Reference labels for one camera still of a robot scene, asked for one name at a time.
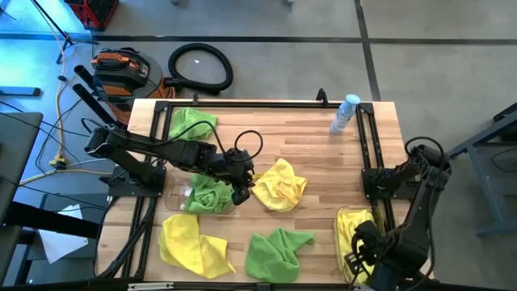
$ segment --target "green towel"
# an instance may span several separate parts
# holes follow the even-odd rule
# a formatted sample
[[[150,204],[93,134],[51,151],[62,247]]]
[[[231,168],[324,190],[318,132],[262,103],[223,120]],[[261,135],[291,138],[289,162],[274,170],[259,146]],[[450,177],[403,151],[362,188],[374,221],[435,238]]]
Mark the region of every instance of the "green towel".
[[[268,237],[253,234],[246,255],[246,274],[270,283],[293,282],[300,275],[295,251],[314,243],[314,234],[279,227]]]
[[[212,114],[195,110],[194,108],[182,108],[174,114],[172,119],[172,130],[169,137],[175,137],[187,127],[193,125],[197,121],[206,120],[214,127],[216,126],[216,117]],[[208,124],[199,124],[184,133],[180,138],[184,140],[193,140],[197,138],[208,138],[212,133],[212,129]]]
[[[233,189],[205,175],[191,176],[192,192],[184,202],[185,210],[194,213],[222,213],[232,204]]]

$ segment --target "yellow towel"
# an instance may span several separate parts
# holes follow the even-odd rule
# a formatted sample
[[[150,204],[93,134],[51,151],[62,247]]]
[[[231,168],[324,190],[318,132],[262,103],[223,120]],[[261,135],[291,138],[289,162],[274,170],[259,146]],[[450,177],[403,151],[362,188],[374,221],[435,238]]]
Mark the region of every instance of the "yellow towel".
[[[158,244],[164,262],[208,279],[235,272],[226,259],[228,242],[200,234],[197,215],[173,215],[162,226]]]
[[[296,177],[292,166],[283,158],[258,178],[251,188],[257,198],[270,210],[286,212],[301,200],[307,179]]]
[[[339,255],[340,259],[352,252],[352,235],[355,233],[355,228],[365,222],[365,221],[373,221],[372,213],[366,209],[364,210],[353,210],[353,209],[340,209],[338,211],[338,239],[339,239]],[[363,245],[363,241],[359,240],[357,242],[357,248]],[[368,272],[371,274],[373,271],[373,266],[368,266],[366,263],[364,264]],[[343,266],[343,272],[345,273],[345,278],[348,282],[350,282],[354,275],[351,273],[348,266],[345,264]],[[368,276],[365,272],[361,272],[355,282],[359,284],[366,283]]]

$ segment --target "concrete floor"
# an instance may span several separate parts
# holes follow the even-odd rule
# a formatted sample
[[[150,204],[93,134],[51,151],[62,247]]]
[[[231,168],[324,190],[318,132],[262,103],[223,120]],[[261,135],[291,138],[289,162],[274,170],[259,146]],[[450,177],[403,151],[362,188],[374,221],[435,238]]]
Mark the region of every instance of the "concrete floor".
[[[88,33],[61,2],[41,0],[49,14],[68,32]],[[280,0],[186,0],[184,7],[168,1],[121,1],[104,35],[121,36],[325,36],[359,37],[353,0],[296,0],[292,8]],[[363,0],[370,37],[376,38],[517,38],[517,2],[511,0]],[[48,32],[33,7],[11,1],[7,12],[17,21],[0,17],[0,32]],[[132,46],[157,59],[166,70],[170,53],[179,42],[103,42],[100,47]],[[361,44],[306,43],[212,43],[232,62],[235,79],[221,96],[244,99],[313,99],[324,87],[331,99],[356,93],[371,100]],[[57,45],[51,40],[0,40],[0,83],[39,86],[39,98],[7,98],[1,101],[24,111],[44,113],[56,119],[54,97],[61,66],[54,63]],[[91,46],[78,44],[66,52],[65,76],[69,86],[61,97],[65,110],[77,100],[70,85],[80,82],[72,74],[77,64],[90,60]],[[493,45],[372,45],[372,55],[384,101],[397,106],[402,136],[407,140],[427,135],[445,149],[490,124],[492,116],[515,102],[517,46]],[[223,78],[219,64],[210,56],[190,53],[179,68],[199,80]],[[191,96],[191,91],[182,95]],[[0,111],[9,111],[0,105]],[[65,119],[65,128],[83,132],[80,117],[94,117],[79,104]],[[35,150],[44,135],[40,134]],[[65,135],[67,148],[79,160],[90,159],[81,138]],[[53,158],[57,145],[49,142],[42,164]],[[38,174],[32,153],[24,177]],[[110,162],[84,167],[111,170]],[[440,197],[434,216],[435,276],[443,282],[515,289],[517,245],[515,235],[478,238],[474,230],[491,221],[470,161],[459,157],[453,175]],[[95,175],[55,175],[32,186],[62,193],[105,192]],[[20,189],[16,199],[37,205],[39,194]],[[63,272],[71,269],[72,273]],[[89,264],[65,262],[33,267],[35,282],[72,280],[89,276]],[[56,274],[49,278],[47,274]]]

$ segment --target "plastic bottle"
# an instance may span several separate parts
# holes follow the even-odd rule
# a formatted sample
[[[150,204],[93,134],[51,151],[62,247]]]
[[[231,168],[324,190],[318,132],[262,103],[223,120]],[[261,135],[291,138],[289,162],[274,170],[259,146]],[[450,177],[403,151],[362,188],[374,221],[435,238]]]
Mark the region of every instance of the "plastic bottle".
[[[361,98],[359,98],[358,95],[347,95],[345,101],[339,105],[338,114],[330,125],[331,134],[340,134],[345,129],[348,121],[350,121],[355,113],[355,107],[357,107],[359,103],[361,103]]]

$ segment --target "vacuum hose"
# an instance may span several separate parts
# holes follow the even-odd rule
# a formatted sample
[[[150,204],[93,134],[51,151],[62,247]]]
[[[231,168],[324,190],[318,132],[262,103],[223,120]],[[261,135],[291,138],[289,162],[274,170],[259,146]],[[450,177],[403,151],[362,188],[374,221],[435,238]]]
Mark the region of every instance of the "vacuum hose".
[[[207,53],[212,54],[214,57],[219,59],[223,66],[225,67],[226,71],[226,78],[223,82],[218,84],[208,84],[203,82],[197,82],[192,81],[184,76],[182,76],[177,70],[176,70],[176,61],[178,61],[179,57],[181,57],[184,53],[188,53],[190,51],[194,50],[200,50]],[[228,59],[226,56],[217,48],[212,47],[208,44],[200,44],[200,43],[194,43],[194,44],[185,44],[184,46],[179,47],[169,57],[169,71],[172,75],[172,78],[165,78],[164,79],[164,86],[173,86],[177,90],[180,90],[182,87],[195,89],[198,91],[203,91],[205,93],[208,93],[210,95],[218,95],[219,92],[223,91],[224,89],[228,88],[232,82],[233,82],[233,70],[232,65],[230,65]]]

